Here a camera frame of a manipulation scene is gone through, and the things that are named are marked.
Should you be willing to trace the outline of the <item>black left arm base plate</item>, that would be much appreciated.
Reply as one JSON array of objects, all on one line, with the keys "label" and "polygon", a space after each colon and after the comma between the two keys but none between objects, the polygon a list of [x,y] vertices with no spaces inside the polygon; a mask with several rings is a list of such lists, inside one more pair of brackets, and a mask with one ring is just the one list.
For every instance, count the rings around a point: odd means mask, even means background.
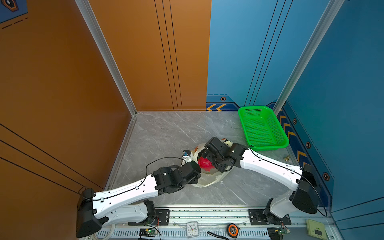
[{"label": "black left arm base plate", "polygon": [[170,220],[170,210],[168,209],[159,209],[155,211],[150,211],[146,219],[139,223],[129,222],[129,226],[168,226]]}]

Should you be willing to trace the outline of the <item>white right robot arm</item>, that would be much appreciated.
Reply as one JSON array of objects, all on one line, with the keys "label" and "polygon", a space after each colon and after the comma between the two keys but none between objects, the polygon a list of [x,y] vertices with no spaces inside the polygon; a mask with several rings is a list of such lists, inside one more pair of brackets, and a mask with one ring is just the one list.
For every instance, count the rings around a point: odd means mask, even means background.
[{"label": "white right robot arm", "polygon": [[194,156],[197,160],[208,161],[220,173],[237,167],[262,174],[287,187],[288,191],[277,198],[271,198],[263,211],[269,224],[281,222],[296,211],[316,214],[322,203],[321,186],[310,165],[300,167],[285,164],[258,154],[249,146],[216,137],[196,147]]}]

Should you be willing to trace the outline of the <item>red dragon fruit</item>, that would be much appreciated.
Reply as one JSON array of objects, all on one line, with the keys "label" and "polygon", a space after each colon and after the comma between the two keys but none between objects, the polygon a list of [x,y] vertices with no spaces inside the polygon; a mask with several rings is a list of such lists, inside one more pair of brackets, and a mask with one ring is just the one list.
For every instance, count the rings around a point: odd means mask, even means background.
[{"label": "red dragon fruit", "polygon": [[198,159],[198,164],[200,166],[200,168],[206,172],[210,172],[211,169],[214,169],[215,167],[213,166],[213,164],[206,158],[203,158],[203,157],[200,157]]}]

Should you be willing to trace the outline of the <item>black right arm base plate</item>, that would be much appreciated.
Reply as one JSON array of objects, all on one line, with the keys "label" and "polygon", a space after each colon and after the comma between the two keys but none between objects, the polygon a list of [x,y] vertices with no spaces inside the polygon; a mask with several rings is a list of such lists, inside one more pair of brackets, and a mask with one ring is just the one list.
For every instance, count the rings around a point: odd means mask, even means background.
[{"label": "black right arm base plate", "polygon": [[261,226],[261,225],[274,225],[280,226],[281,224],[285,226],[290,226],[292,224],[291,218],[289,215],[284,216],[283,218],[277,218],[273,215],[265,215],[264,210],[262,209],[250,209],[248,210],[249,219],[252,226]]}]

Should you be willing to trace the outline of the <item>yellow printed plastic bag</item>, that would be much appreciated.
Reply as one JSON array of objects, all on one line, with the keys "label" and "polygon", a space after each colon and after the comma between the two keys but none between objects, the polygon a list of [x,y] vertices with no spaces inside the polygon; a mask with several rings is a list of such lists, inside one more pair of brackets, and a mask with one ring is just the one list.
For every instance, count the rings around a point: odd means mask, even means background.
[{"label": "yellow printed plastic bag", "polygon": [[[198,145],[194,150],[192,150],[192,161],[198,164],[198,159],[202,157],[202,154],[206,150],[205,143]],[[216,184],[224,179],[229,174],[229,172],[219,172],[216,168],[211,169],[210,172],[206,172],[201,169],[201,177],[198,179],[198,183],[193,185],[196,188],[205,188]]]}]

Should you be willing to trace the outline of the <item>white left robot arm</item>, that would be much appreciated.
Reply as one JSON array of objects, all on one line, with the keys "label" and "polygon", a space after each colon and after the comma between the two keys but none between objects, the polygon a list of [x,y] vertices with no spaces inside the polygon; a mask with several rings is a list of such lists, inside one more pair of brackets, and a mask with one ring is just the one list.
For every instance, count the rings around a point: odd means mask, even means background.
[{"label": "white left robot arm", "polygon": [[150,198],[176,193],[187,184],[197,184],[201,172],[198,163],[192,161],[181,167],[161,167],[143,179],[117,189],[84,190],[77,204],[76,237],[93,235],[102,227],[117,223],[154,223],[157,212]]}]

